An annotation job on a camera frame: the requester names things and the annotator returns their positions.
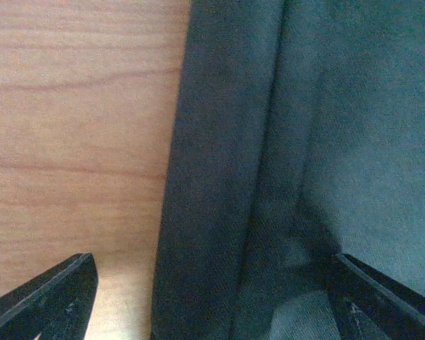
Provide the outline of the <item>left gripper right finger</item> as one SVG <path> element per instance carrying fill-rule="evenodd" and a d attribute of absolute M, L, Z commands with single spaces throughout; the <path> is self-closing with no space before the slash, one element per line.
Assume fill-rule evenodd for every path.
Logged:
<path fill-rule="evenodd" d="M 327 290 L 342 339 L 425 339 L 425 297 L 353 256 L 332 257 Z"/>

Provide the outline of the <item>black student backpack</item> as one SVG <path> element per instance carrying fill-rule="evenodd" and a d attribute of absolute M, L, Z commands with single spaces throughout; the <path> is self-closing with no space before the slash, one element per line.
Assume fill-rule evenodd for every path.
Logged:
<path fill-rule="evenodd" d="M 193 1 L 152 339 L 338 339 L 329 260 L 425 295 L 425 1 Z"/>

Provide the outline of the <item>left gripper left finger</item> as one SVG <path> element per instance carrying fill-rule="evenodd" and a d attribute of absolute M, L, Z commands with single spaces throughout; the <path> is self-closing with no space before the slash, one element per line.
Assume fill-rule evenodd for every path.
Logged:
<path fill-rule="evenodd" d="M 93 254 L 69 257 L 0 297 L 0 339 L 83 339 L 97 287 Z"/>

